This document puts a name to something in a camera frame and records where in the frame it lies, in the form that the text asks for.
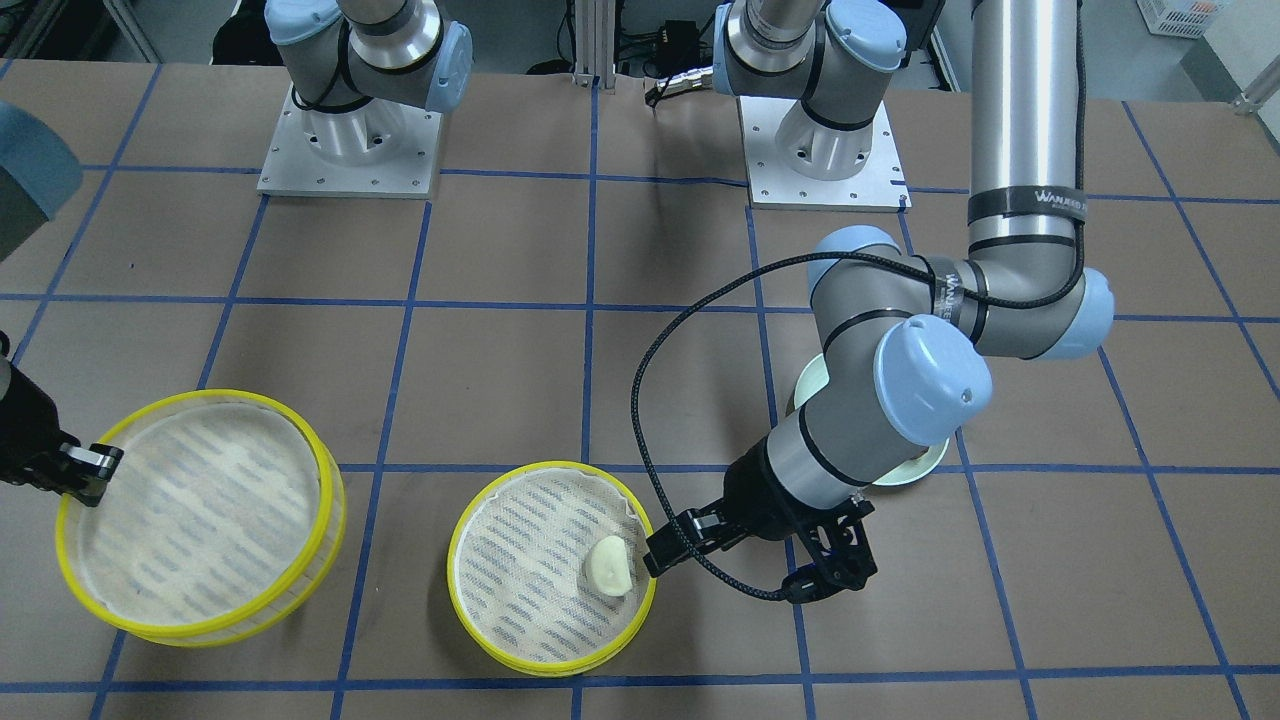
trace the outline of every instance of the yellow steamer basket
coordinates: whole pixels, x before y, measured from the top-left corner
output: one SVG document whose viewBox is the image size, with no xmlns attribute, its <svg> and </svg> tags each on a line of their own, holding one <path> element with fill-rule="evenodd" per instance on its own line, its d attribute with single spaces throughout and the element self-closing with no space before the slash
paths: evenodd
<svg viewBox="0 0 1280 720">
<path fill-rule="evenodd" d="M 338 465 L 284 405 L 188 392 L 101 442 L 124 460 L 97 507 L 63 498 L 55 542 L 72 593 L 104 621 L 163 644 L 225 644 L 282 620 L 333 565 Z"/>
<path fill-rule="evenodd" d="M 471 501 L 449 541 L 449 598 L 467 633 L 495 660 L 541 678 L 576 675 L 617 655 L 644 624 L 657 583 L 644 568 L 653 527 L 608 473 L 536 462 L 498 478 Z M 598 592 L 582 564 L 621 537 L 634 585 Z"/>
</svg>

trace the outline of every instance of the black band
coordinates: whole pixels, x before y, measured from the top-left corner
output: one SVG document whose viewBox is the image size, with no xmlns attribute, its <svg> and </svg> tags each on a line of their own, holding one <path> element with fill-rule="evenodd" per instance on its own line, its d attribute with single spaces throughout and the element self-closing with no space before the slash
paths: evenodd
<svg viewBox="0 0 1280 720">
<path fill-rule="evenodd" d="M 396 14 L 392 15 L 392 17 L 389 17 L 389 18 L 387 18 L 385 20 L 376 22 L 376 23 L 362 23 L 362 22 L 358 22 L 358 20 L 353 20 L 351 18 L 347 18 L 347 22 L 349 22 L 351 24 L 358 27 L 360 28 L 360 35 L 370 35 L 370 36 L 374 36 L 374 37 L 385 37 L 385 36 L 396 32 L 397 29 L 404 27 L 404 24 L 408 22 L 408 18 L 413 14 L 413 10 L 416 8 L 417 8 L 417 3 L 411 3 L 410 0 L 404 0 L 404 4 L 401 5 L 401 9 L 396 10 Z"/>
<path fill-rule="evenodd" d="M 827 51 L 827 23 L 823 22 L 822 13 L 818 13 L 814 23 L 817 28 L 813 33 L 813 65 L 809 67 L 809 79 L 805 81 L 804 92 L 800 94 L 801 102 L 808 102 L 817 92 L 818 78 L 822 76 L 822 56 Z"/>
<path fill-rule="evenodd" d="M 737 54 L 737 50 L 733 50 L 733 44 L 732 42 L 726 41 L 724 42 L 724 47 L 728 49 L 728 54 L 733 56 L 733 60 L 736 60 L 735 64 L 740 69 L 746 70 L 748 73 L 751 73 L 755 77 L 778 77 L 778 76 L 785 76 L 785 74 L 787 74 L 787 73 L 790 73 L 791 70 L 795 69 L 795 68 L 787 68 L 785 70 L 777 70 L 777 72 L 762 70 L 762 69 L 751 65 L 746 60 L 744 60 L 742 56 Z"/>
<path fill-rule="evenodd" d="M 965 264 L 968 264 L 969 269 L 973 270 L 973 279 L 978 283 L 978 292 L 986 295 L 987 275 L 982 272 L 982 265 L 974 263 L 973 260 L 965 260 Z M 986 302 L 978 302 L 978 314 L 973 320 L 973 332 L 969 333 L 969 340 L 972 340 L 974 345 L 977 345 L 982 338 L 982 331 L 987 329 L 987 313 L 989 310 L 991 309 Z"/>
<path fill-rule="evenodd" d="M 876 115 L 872 115 L 860 123 L 837 123 L 836 120 L 831 120 L 819 115 L 813 108 L 809 106 L 808 100 L 801 100 L 800 108 L 804 109 L 804 114 L 809 115 L 810 120 L 818 123 L 824 128 L 831 128 L 840 132 L 852 132 L 855 129 L 863 129 L 864 127 L 872 124 L 873 120 L 876 120 Z"/>
<path fill-rule="evenodd" d="M 831 343 L 836 342 L 837 337 L 840 337 L 845 331 L 859 323 L 865 323 L 867 320 L 878 320 L 881 318 L 906 319 L 910 316 L 911 314 L 908 313 L 906 310 L 899 310 L 896 307 L 884 307 L 882 310 L 868 310 L 865 313 L 859 313 L 858 315 L 854 315 L 852 318 L 845 320 L 844 323 L 840 323 L 838 325 L 836 325 L 836 329 L 831 331 L 831 334 L 828 334 L 827 340 L 823 341 L 822 343 L 822 351 L 827 352 L 827 348 L 831 347 Z"/>
<path fill-rule="evenodd" d="M 404 65 L 403 68 L 375 68 L 372 65 L 369 65 L 367 63 L 365 64 L 369 65 L 370 69 L 376 70 L 378 73 L 381 73 L 384 76 L 407 76 L 408 73 L 420 70 L 424 65 L 434 60 L 435 55 L 440 51 L 442 45 L 444 45 L 443 22 L 440 23 L 440 32 L 435 33 L 435 42 L 431 45 L 431 49 L 428 50 L 425 55 Z"/>
<path fill-rule="evenodd" d="M 964 281 L 955 260 L 950 258 L 923 258 L 933 273 L 933 314 L 955 327 L 960 327 L 964 307 Z"/>
<path fill-rule="evenodd" d="M 369 105 L 372 101 L 374 101 L 372 97 L 365 95 L 365 96 L 357 97 L 356 100 L 352 100 L 351 102 L 347 102 L 344 105 L 310 105 L 310 106 L 306 106 L 306 108 L 302 108 L 301 105 L 298 105 L 298 108 L 301 108 L 303 110 L 312 110 L 315 113 L 324 113 L 326 115 L 340 115 L 343 113 L 349 113 L 352 110 L 358 110 L 358 109 L 364 108 L 365 105 Z"/>
<path fill-rule="evenodd" d="M 969 199 L 969 224 L 1001 215 L 1055 215 L 1083 223 L 1088 215 L 1088 197 L 1083 190 L 1051 184 L 997 187 Z"/>
<path fill-rule="evenodd" d="M 988 247 L 1002 247 L 1005 245 L 1065 245 L 1068 247 L 1075 247 L 1075 238 L 1062 237 L 1057 234 L 1012 234 L 1009 237 L 993 237 L 989 240 L 979 240 L 969 246 L 969 252 L 977 252 L 978 250 L 986 250 Z"/>
<path fill-rule="evenodd" d="M 864 488 L 869 486 L 870 483 L 855 480 L 854 478 L 844 474 L 840 468 L 832 465 L 831 460 L 827 460 L 827 456 L 818 450 L 818 443 L 813 442 L 813 436 L 809 434 L 809 421 L 805 419 L 805 410 L 808 409 L 808 404 L 800 406 L 800 439 L 803 439 L 804 446 L 809 448 L 809 455 L 813 455 L 813 459 L 818 462 L 818 465 L 822 465 L 822 469 L 829 473 L 832 478 L 836 478 L 847 486 L 854 486 L 855 488 Z"/>
</svg>

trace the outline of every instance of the wall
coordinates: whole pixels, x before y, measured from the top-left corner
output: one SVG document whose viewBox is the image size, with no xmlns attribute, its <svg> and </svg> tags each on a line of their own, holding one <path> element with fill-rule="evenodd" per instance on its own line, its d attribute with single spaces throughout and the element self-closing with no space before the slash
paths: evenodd
<svg viewBox="0 0 1280 720">
<path fill-rule="evenodd" d="M 1235 83 L 1244 87 L 1280 55 L 1280 3 L 1235 0 L 1213 20 L 1204 40 Z M 1274 137 L 1280 137 L 1280 95 L 1272 96 L 1258 117 Z"/>
</svg>

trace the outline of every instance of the white crate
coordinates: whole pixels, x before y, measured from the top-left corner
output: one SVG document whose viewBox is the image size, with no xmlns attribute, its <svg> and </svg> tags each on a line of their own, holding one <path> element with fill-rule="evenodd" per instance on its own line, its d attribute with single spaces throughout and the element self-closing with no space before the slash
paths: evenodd
<svg viewBox="0 0 1280 720">
<path fill-rule="evenodd" d="M 1231 0 L 1138 0 L 1152 35 L 1201 37 Z"/>
</svg>

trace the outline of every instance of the steamer basket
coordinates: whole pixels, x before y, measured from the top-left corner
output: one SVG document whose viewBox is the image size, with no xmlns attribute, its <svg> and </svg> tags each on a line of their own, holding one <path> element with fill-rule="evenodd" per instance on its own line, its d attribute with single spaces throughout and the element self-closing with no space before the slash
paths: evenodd
<svg viewBox="0 0 1280 720">
<path fill-rule="evenodd" d="M 101 442 L 124 460 L 99 507 L 63 498 L 55 537 L 63 578 L 101 620 L 161 644 L 227 644 L 282 620 L 333 565 L 338 465 L 284 405 L 188 392 Z"/>
</svg>

